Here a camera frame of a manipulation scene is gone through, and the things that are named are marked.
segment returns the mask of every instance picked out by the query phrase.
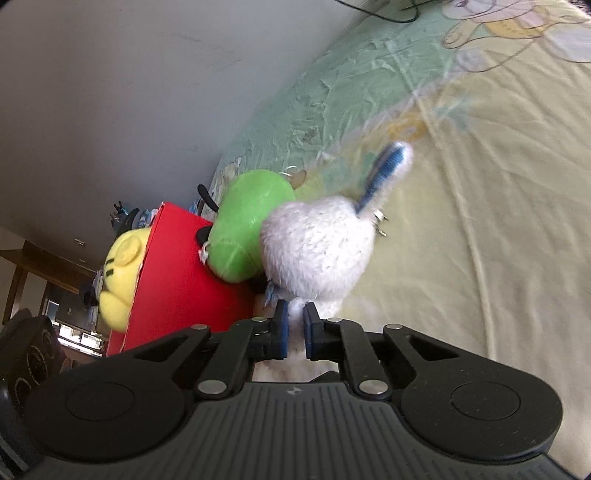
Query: black plush antenna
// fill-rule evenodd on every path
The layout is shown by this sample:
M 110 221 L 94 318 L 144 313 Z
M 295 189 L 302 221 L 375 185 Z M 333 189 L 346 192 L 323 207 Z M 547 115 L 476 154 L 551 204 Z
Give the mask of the black plush antenna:
M 203 183 L 197 185 L 197 192 L 199 195 L 201 195 L 201 198 L 205 202 L 205 205 L 207 205 L 211 208 L 211 210 L 217 213 L 219 207 L 217 206 L 217 203 L 213 201 L 211 195 L 207 191 L 207 187 Z

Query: blue plush ear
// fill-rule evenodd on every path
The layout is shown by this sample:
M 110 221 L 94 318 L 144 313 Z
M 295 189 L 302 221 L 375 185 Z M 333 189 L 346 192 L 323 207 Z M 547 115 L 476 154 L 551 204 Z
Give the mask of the blue plush ear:
M 382 150 L 374 162 L 366 181 L 365 193 L 361 197 L 355 213 L 362 216 L 364 210 L 379 209 L 396 181 L 409 171 L 413 157 L 410 145 L 396 142 Z

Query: wooden table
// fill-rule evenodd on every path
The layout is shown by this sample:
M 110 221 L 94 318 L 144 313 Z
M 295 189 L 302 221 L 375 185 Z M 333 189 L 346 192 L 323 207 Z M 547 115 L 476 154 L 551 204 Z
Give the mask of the wooden table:
M 0 257 L 16 265 L 4 307 L 3 325 L 19 310 L 22 291 L 29 272 L 75 294 L 79 293 L 79 287 L 82 284 L 92 283 L 96 274 L 92 270 L 53 255 L 27 241 L 20 250 L 0 250 Z

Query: circular pad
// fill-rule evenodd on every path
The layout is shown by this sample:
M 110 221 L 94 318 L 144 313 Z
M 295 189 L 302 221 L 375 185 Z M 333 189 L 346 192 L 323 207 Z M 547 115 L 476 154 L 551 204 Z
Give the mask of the circular pad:
M 477 420 L 502 420 L 519 408 L 519 395 L 494 382 L 470 382 L 452 393 L 452 404 L 460 413 Z
M 44 453 L 113 462 L 175 432 L 185 414 L 182 390 L 150 362 L 123 357 L 58 375 L 31 393 L 24 418 Z

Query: bed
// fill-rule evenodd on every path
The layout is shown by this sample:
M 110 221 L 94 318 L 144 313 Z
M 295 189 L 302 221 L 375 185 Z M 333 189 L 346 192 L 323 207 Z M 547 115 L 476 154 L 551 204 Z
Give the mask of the bed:
M 342 316 L 396 321 L 541 377 L 564 420 L 551 455 L 591 471 L 591 22 L 559 0 L 452 0 L 364 20 L 251 120 L 221 159 L 307 171 L 301 199 L 359 195 L 392 140 L 393 192 Z M 213 219 L 213 212 L 204 215 Z

